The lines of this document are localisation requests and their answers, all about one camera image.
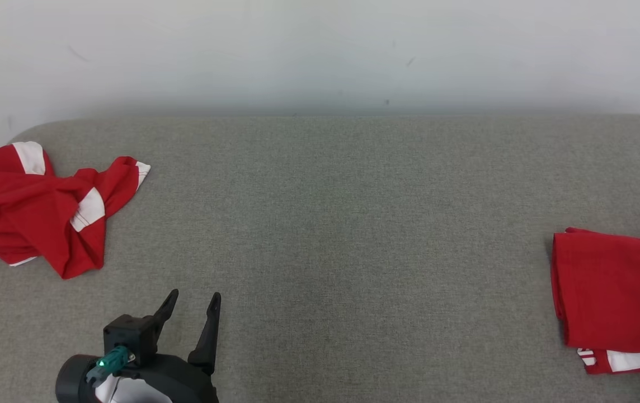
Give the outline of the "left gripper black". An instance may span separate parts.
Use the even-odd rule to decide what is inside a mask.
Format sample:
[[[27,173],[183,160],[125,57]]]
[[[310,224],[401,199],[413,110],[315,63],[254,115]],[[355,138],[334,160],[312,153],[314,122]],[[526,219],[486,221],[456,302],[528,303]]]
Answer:
[[[179,297],[173,289],[152,316],[153,340],[158,342]],[[143,367],[124,367],[103,373],[97,382],[95,355],[73,355],[55,380],[58,403],[219,403],[211,382],[215,372],[222,296],[215,292],[206,309],[206,321],[187,362],[175,355],[157,354]]]

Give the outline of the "red shorts with white band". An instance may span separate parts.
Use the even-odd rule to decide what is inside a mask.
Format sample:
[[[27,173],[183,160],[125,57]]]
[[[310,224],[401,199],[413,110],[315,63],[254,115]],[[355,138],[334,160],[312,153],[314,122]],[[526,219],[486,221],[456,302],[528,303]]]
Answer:
[[[0,147],[0,259],[18,267],[43,257],[62,279],[105,263],[107,220],[120,211],[151,170],[120,156],[107,170],[57,176],[35,141]]]

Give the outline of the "red garment with striped trim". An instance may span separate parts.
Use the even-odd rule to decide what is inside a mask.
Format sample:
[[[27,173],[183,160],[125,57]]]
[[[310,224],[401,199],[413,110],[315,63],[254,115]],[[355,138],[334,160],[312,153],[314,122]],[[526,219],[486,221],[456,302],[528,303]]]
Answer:
[[[589,374],[640,373],[640,238],[553,235],[551,288],[564,344]]]

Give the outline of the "grey fabric sofa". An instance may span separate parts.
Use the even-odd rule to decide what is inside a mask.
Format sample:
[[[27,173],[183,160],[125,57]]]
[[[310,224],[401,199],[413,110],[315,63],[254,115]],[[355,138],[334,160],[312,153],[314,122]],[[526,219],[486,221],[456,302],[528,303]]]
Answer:
[[[180,296],[185,358],[215,292],[220,401],[640,402],[563,346],[566,227],[640,237],[640,115],[107,118],[33,140],[62,176],[151,166],[102,270],[0,261],[0,403],[56,403],[70,355]]]

